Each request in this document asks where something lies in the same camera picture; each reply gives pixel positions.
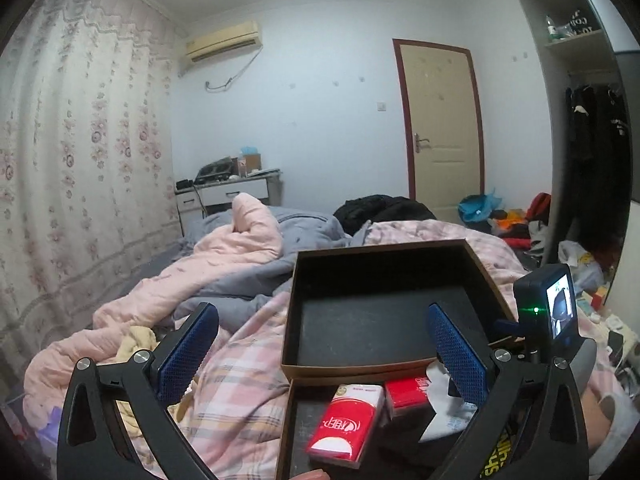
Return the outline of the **person left hand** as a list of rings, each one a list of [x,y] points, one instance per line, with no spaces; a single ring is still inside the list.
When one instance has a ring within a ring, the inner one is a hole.
[[[322,469],[307,471],[293,477],[291,480],[330,480],[329,475]]]

